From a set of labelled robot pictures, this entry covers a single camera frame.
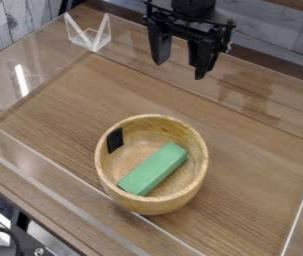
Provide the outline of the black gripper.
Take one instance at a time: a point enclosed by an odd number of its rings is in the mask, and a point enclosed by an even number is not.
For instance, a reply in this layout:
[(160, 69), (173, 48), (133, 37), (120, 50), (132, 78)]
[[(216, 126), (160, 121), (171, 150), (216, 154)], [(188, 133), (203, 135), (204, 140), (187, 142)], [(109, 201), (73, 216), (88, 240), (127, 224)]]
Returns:
[(168, 6), (156, 0), (144, 0), (144, 5), (143, 22), (155, 64), (168, 60), (172, 37), (179, 37), (187, 41), (195, 79), (203, 79), (215, 66), (219, 52), (230, 50), (235, 20), (215, 9), (216, 0), (169, 0)]

